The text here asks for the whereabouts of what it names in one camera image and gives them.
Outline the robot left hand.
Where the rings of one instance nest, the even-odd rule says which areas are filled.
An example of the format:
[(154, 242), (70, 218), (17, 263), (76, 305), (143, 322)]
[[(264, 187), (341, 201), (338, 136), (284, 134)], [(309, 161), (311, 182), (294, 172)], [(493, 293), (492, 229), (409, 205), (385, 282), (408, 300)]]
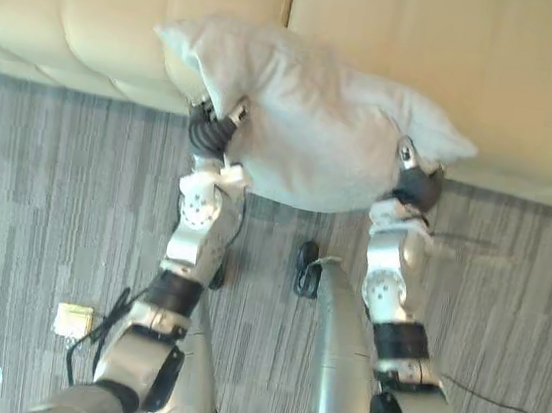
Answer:
[(187, 132), (191, 153), (197, 158), (223, 162), (228, 145), (248, 114), (248, 100), (241, 99), (227, 115), (218, 118), (212, 100), (206, 95), (190, 108)]

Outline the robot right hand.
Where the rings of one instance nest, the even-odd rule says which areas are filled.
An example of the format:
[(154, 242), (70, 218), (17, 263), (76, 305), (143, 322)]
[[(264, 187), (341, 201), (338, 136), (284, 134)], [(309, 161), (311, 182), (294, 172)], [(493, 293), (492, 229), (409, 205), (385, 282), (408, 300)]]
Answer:
[(403, 136), (397, 144), (398, 177), (392, 190), (395, 199), (426, 214), (442, 195), (444, 171), (440, 165), (427, 172), (412, 139)]

